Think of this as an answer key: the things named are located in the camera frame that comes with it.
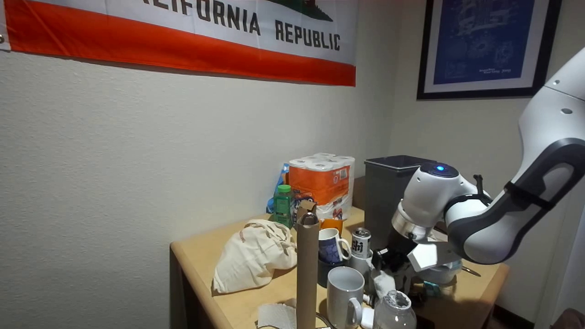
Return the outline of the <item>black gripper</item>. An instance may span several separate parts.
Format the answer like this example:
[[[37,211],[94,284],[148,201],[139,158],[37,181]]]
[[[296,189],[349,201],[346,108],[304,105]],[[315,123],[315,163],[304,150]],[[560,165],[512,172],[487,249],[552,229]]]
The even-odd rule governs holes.
[[[392,275],[397,287],[408,287],[413,280],[408,254],[415,247],[415,242],[392,229],[386,245],[373,253],[373,267],[386,275]]]

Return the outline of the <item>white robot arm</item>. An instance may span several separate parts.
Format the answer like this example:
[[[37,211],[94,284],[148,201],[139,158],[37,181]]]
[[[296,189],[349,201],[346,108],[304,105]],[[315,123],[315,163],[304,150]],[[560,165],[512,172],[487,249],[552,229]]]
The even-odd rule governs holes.
[[[527,103],[518,137],[518,169],[498,189],[448,163],[419,165],[373,264],[388,273],[428,273],[457,260],[498,265],[518,253],[585,176],[585,50]]]

